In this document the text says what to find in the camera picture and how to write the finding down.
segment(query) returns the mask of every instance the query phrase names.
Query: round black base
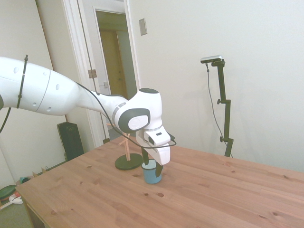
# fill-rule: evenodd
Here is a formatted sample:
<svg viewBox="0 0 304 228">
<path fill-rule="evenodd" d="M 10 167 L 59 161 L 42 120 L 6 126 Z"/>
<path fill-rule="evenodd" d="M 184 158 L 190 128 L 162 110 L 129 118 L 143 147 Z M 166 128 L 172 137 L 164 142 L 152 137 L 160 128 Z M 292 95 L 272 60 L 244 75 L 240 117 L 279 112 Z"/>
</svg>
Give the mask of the round black base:
<svg viewBox="0 0 304 228">
<path fill-rule="evenodd" d="M 137 153 L 130 153 L 130 158 L 130 161 L 127 161 L 126 155 L 117 158 L 115 161 L 115 167 L 119 170 L 133 170 L 143 162 L 143 157 Z"/>
</svg>

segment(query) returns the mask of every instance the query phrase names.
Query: black metal stand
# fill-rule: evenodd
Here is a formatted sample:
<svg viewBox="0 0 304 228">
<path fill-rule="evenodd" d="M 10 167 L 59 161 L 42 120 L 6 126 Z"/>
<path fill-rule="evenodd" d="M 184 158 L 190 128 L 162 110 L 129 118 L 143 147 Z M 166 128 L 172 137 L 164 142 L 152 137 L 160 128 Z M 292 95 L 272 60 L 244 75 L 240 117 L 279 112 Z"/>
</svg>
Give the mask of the black metal stand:
<svg viewBox="0 0 304 228">
<path fill-rule="evenodd" d="M 233 139 L 229 138 L 229 127 L 230 127 L 230 107 L 231 100 L 226 100 L 226 92 L 225 92 L 225 82 L 224 82 L 224 66 L 225 60 L 221 60 L 219 62 L 214 62 L 211 64 L 213 67 L 218 67 L 218 82 L 219 82 L 219 92 L 220 99 L 218 100 L 218 104 L 225 104 L 225 124 L 224 124 L 224 137 L 220 137 L 219 140 L 221 142 L 227 142 L 225 156 L 230 157 Z"/>
</svg>

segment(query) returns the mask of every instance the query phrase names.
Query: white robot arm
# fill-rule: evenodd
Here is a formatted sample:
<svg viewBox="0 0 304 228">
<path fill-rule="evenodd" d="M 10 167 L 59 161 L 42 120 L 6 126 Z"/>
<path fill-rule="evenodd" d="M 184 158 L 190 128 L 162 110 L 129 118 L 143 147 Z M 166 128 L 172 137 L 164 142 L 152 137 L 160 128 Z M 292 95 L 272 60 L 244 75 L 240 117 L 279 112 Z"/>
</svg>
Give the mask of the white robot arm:
<svg viewBox="0 0 304 228">
<path fill-rule="evenodd" d="M 17 107 L 23 67 L 22 61 L 0 57 L 0 109 Z M 19 108 L 47 115 L 65 115 L 75 107 L 101 112 L 122 132 L 136 132 L 137 142 L 162 166 L 170 161 L 171 137 L 162 126 L 161 105 L 153 89 L 140 89 L 126 100 L 89 91 L 55 71 L 27 63 Z"/>
</svg>

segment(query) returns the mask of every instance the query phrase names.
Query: black speaker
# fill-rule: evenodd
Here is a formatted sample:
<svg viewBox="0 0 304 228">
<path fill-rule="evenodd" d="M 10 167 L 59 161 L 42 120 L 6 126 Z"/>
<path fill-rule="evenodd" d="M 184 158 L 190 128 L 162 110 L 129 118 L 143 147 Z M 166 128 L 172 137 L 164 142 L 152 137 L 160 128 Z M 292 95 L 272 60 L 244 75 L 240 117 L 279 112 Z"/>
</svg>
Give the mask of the black speaker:
<svg viewBox="0 0 304 228">
<path fill-rule="evenodd" d="M 57 124 L 61 142 L 66 152 L 68 161 L 84 154 L 77 124 L 75 123 L 59 123 Z"/>
</svg>

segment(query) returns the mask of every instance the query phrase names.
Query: table surface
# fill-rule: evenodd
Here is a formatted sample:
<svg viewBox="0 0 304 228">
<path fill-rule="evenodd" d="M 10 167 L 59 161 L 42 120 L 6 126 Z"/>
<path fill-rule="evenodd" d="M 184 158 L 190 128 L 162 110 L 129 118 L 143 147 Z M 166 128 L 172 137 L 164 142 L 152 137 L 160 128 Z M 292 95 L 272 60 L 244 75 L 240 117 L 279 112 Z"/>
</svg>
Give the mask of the table surface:
<svg viewBox="0 0 304 228">
<path fill-rule="evenodd" d="M 303 228 L 304 173 L 181 147 L 162 180 L 115 168 L 122 138 L 17 190 L 51 228 Z M 130 151 L 141 153 L 129 143 Z"/>
</svg>

